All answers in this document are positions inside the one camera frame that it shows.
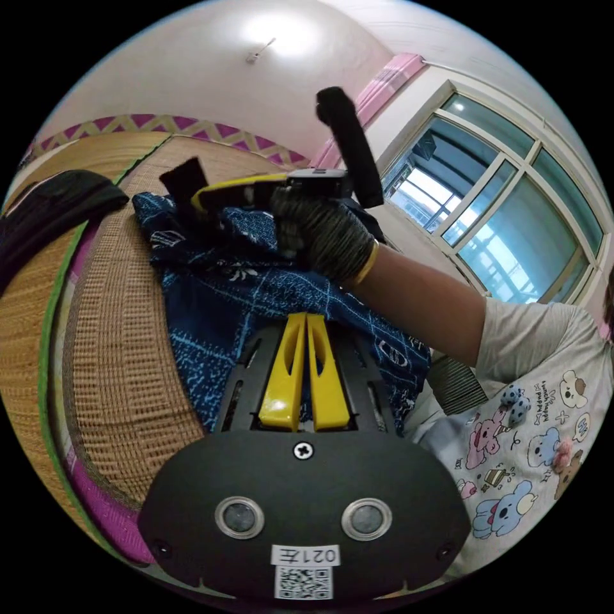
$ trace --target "person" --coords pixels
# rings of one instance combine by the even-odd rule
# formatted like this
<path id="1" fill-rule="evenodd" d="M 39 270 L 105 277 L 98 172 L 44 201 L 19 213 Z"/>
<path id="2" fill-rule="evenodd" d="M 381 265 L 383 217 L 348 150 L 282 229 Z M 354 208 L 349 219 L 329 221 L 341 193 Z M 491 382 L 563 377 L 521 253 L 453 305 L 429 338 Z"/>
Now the person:
<path id="1" fill-rule="evenodd" d="M 379 245 L 337 203 L 280 190 L 271 205 L 280 251 L 479 381 L 501 383 L 481 406 L 441 411 L 405 435 L 453 476 L 471 520 L 448 579 L 492 562 L 545 516 L 594 443 L 614 391 L 612 334 L 602 338 L 578 306 L 483 297 Z M 614 331 L 614 269 L 608 281 L 604 318 Z"/>

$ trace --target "gloved hand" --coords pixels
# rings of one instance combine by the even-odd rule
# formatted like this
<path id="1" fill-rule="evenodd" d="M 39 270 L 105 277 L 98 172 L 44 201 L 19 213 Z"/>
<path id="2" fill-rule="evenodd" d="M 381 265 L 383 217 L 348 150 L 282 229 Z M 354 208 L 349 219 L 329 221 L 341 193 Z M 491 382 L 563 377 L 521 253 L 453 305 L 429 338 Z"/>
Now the gloved hand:
<path id="1" fill-rule="evenodd" d="M 377 248 L 363 223 L 338 201 L 313 200 L 278 188 L 271 213 L 279 251 L 346 290 L 352 289 Z"/>

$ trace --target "label sticker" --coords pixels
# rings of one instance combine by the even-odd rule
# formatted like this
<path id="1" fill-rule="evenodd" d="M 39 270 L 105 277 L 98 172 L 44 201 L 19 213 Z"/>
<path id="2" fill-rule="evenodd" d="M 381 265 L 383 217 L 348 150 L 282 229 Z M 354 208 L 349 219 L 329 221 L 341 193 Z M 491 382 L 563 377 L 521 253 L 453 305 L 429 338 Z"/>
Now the label sticker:
<path id="1" fill-rule="evenodd" d="M 271 565 L 282 567 L 337 567 L 341 565 L 339 546 L 271 547 Z"/>
<path id="2" fill-rule="evenodd" d="M 332 567 L 275 568 L 275 599 L 313 601 L 333 598 Z"/>

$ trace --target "glass pane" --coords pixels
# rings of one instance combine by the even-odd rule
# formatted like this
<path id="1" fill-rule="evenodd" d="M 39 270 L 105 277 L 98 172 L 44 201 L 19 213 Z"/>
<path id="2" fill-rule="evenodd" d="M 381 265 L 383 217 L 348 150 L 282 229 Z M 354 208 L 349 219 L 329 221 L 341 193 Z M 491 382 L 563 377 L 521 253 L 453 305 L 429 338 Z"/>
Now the glass pane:
<path id="1" fill-rule="evenodd" d="M 574 267 L 574 270 L 571 272 L 571 275 L 565 280 L 562 288 L 555 294 L 552 298 L 551 303 L 562 303 L 565 300 L 565 297 L 576 287 L 576 285 L 582 279 L 582 275 L 586 273 L 588 269 L 588 258 L 582 254 L 580 259 L 578 260 L 578 264 Z"/>
<path id="2" fill-rule="evenodd" d="M 516 174 L 516 167 L 507 161 L 499 167 L 469 207 L 445 231 L 443 238 L 449 245 L 456 245 L 471 225 L 497 200 L 510 179 Z"/>
<path id="3" fill-rule="evenodd" d="M 405 211 L 409 217 L 422 227 L 433 217 L 432 211 L 423 207 L 419 202 L 403 192 L 403 190 L 395 192 L 390 197 L 390 201 Z"/>
<path id="4" fill-rule="evenodd" d="M 446 221 L 447 217 L 447 213 L 440 213 L 432 222 L 430 222 L 426 226 L 426 231 L 432 234 L 433 232 L 435 232 L 435 230 L 437 230 L 437 228 L 439 228 L 440 224 Z"/>
<path id="5" fill-rule="evenodd" d="M 592 249 L 593 254 L 596 256 L 603 239 L 603 231 L 586 198 L 584 198 L 572 178 L 544 149 L 539 152 L 533 163 L 533 168 L 550 184 L 552 189 L 569 208 L 582 229 L 590 249 Z"/>
<path id="6" fill-rule="evenodd" d="M 429 195 L 425 194 L 422 190 L 419 190 L 414 184 L 410 184 L 408 181 L 401 184 L 399 190 L 411 197 L 425 210 L 430 211 L 431 214 L 436 213 L 441 208 L 441 205 L 437 201 L 433 200 Z"/>
<path id="7" fill-rule="evenodd" d="M 525 175 L 459 256 L 495 298 L 523 304 L 546 293 L 577 247 L 553 204 Z M 493 264 L 500 282 L 489 272 Z"/>
<path id="8" fill-rule="evenodd" d="M 433 197 L 440 205 L 449 200 L 452 192 L 437 183 L 432 177 L 425 175 L 422 171 L 415 168 L 408 176 L 407 181 L 419 187 L 429 196 Z"/>
<path id="9" fill-rule="evenodd" d="M 490 145 L 466 130 L 433 118 L 422 137 L 383 178 L 384 194 L 433 232 L 458 206 L 497 154 Z"/>
<path id="10" fill-rule="evenodd" d="M 498 113 L 460 94 L 454 94 L 442 108 L 492 134 L 522 158 L 526 158 L 535 142 L 526 132 Z"/>

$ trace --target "black bag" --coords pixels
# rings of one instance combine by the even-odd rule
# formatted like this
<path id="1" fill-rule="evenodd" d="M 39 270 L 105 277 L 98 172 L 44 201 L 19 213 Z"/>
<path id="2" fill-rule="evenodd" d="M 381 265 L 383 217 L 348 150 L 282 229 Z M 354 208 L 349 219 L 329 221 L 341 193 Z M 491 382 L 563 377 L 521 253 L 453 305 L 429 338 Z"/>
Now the black bag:
<path id="1" fill-rule="evenodd" d="M 41 249 L 71 228 L 102 219 L 130 200 L 106 177 L 85 170 L 29 184 L 18 199 L 0 216 L 0 296 Z"/>

